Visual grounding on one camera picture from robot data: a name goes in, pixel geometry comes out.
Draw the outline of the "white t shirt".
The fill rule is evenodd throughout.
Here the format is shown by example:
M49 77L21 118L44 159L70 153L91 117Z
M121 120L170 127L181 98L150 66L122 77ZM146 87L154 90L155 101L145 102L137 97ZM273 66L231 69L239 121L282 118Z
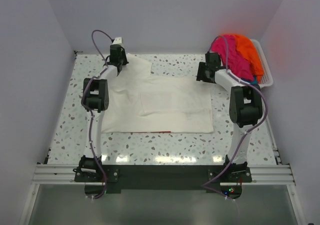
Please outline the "white t shirt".
M152 63L130 53L127 60L108 84L102 133L214 132L210 84L152 75Z

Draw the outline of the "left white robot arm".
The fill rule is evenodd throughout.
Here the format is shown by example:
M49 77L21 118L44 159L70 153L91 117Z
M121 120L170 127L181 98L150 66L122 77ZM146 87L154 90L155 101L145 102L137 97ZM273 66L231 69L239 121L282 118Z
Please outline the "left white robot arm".
M123 43L114 41L110 54L97 75L83 80L81 105L88 113L87 141L80 158L77 175L86 174L92 181L99 181L104 175L102 168L101 133L105 111L109 107L109 85L128 64Z

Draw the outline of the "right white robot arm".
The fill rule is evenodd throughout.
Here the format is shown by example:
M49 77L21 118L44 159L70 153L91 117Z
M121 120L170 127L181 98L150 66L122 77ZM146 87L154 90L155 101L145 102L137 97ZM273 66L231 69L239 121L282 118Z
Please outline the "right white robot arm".
M252 131L266 119L263 111L265 99L259 85L252 85L236 77L216 52L207 52L205 61L198 66L197 81L223 87L229 94L229 117L233 122L233 135L225 163L210 181L220 178L233 182L245 174L248 167L248 147Z

